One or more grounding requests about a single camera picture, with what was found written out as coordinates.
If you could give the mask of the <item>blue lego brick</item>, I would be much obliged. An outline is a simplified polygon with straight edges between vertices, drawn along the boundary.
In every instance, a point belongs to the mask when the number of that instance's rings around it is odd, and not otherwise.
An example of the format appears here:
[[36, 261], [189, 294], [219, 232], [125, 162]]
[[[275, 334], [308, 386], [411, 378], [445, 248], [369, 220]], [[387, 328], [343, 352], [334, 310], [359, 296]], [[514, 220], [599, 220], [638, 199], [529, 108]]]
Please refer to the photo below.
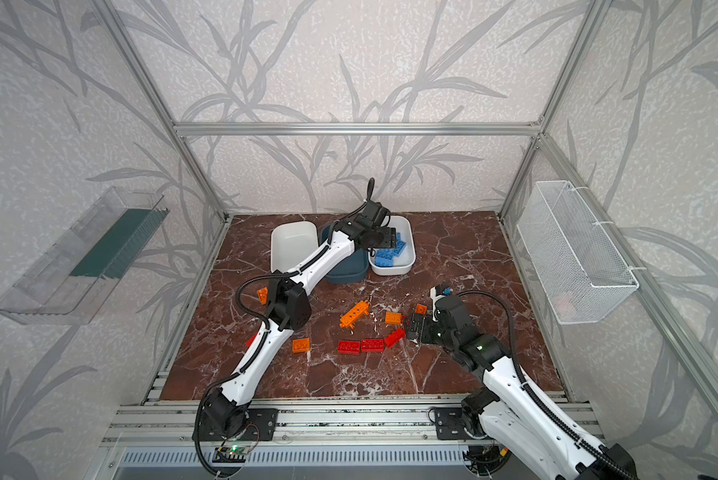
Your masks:
[[396, 246], [393, 249], [393, 257], [399, 257], [405, 250], [406, 243], [402, 240], [401, 234], [398, 233], [396, 237]]
[[393, 267], [397, 258], [398, 254], [395, 249], [380, 249], [375, 252], [375, 264], [378, 267]]

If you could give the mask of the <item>small orange lego brick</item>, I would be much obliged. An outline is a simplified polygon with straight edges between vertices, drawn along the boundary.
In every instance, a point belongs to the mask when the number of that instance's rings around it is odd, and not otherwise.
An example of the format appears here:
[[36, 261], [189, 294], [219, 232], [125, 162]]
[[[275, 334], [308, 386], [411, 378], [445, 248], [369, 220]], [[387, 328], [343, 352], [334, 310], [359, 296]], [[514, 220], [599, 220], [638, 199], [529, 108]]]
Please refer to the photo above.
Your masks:
[[257, 291], [257, 295], [259, 298], [259, 301], [262, 305], [266, 305], [268, 303], [268, 288], [264, 287]]

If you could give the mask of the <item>blue lego brick front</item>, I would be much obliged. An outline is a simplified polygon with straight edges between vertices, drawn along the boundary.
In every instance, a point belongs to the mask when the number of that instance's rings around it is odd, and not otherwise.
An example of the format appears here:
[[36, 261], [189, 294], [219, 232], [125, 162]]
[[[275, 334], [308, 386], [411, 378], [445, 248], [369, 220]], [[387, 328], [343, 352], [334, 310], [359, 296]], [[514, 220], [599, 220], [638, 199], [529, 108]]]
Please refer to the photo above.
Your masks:
[[396, 237], [396, 246], [393, 249], [393, 257], [399, 257], [405, 250], [406, 243], [402, 240], [401, 234], [398, 233]]

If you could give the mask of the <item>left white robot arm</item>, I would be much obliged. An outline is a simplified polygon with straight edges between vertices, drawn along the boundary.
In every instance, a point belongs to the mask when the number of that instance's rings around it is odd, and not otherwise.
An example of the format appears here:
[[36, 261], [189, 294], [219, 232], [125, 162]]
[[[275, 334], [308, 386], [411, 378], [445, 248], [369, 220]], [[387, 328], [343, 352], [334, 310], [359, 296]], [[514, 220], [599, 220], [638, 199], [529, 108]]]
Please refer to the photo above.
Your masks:
[[[202, 434], [213, 440], [243, 434], [260, 380], [285, 341], [309, 321], [309, 296], [327, 274], [357, 250], [396, 245], [396, 229], [388, 223], [390, 211], [373, 199], [374, 188], [371, 178], [362, 205], [335, 221], [328, 239], [303, 262], [285, 272], [254, 277], [239, 287], [235, 305], [259, 319], [261, 326], [233, 373], [211, 383], [203, 394], [195, 417], [195, 444], [201, 442]], [[265, 311], [260, 313], [243, 303], [242, 294], [249, 285], [263, 280], [268, 282], [268, 297]]]

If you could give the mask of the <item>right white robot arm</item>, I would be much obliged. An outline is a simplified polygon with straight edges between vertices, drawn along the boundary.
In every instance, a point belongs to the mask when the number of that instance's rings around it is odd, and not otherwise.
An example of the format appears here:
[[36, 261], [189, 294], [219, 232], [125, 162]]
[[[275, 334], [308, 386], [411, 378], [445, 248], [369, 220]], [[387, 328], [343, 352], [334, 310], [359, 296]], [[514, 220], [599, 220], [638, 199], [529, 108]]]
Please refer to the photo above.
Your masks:
[[463, 299], [448, 285], [430, 291], [427, 314], [413, 314], [407, 329], [422, 344], [441, 347], [482, 386], [462, 403], [462, 418], [474, 436], [508, 448], [543, 479], [634, 479], [636, 465], [620, 445], [606, 445], [567, 415], [522, 369], [509, 342], [481, 331]]

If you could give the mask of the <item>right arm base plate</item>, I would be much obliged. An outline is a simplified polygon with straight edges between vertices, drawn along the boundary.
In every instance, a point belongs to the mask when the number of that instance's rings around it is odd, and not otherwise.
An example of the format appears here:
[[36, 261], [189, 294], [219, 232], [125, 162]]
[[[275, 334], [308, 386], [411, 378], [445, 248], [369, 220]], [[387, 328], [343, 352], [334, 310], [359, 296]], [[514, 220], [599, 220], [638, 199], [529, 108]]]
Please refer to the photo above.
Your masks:
[[460, 407], [432, 407], [429, 412], [430, 420], [436, 429], [436, 437], [440, 441], [484, 440], [487, 438], [481, 428], [471, 426], [467, 422]]

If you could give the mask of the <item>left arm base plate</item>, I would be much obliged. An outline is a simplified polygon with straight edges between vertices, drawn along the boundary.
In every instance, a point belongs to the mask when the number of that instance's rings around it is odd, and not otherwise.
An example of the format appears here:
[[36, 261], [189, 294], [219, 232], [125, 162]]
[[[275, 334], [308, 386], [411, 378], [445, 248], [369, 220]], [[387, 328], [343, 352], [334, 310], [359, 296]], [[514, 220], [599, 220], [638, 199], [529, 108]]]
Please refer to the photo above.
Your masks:
[[215, 429], [215, 437], [233, 441], [273, 440], [279, 410], [275, 408], [239, 409]]

